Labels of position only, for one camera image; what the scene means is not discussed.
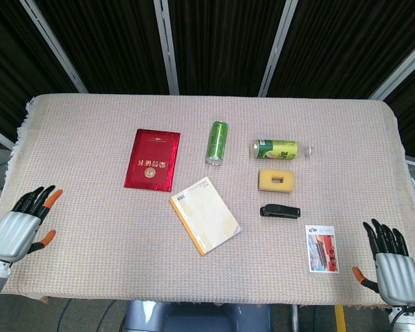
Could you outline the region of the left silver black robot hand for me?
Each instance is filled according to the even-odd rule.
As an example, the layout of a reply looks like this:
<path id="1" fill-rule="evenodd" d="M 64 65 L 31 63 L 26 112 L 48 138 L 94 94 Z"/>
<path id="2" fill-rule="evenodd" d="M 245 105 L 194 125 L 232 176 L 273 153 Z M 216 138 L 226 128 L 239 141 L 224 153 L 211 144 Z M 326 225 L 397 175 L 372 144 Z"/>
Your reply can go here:
<path id="1" fill-rule="evenodd" d="M 35 237 L 62 194 L 63 190 L 51 185 L 20 197 L 0 222 L 0 261 L 13 264 L 50 244 L 57 234 L 55 230 L 50 230 L 40 241 L 35 241 Z"/>

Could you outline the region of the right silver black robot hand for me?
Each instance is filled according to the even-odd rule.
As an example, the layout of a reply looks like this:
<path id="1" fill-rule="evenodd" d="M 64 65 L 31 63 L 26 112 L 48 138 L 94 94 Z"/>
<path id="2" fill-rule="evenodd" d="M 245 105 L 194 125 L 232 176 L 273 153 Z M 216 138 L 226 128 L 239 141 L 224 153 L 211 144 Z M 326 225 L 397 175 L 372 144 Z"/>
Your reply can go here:
<path id="1" fill-rule="evenodd" d="M 376 280 L 367 279 L 357 266 L 352 268 L 355 279 L 390 306 L 415 306 L 415 263 L 404 236 L 376 219 L 362 225 L 369 240 Z"/>

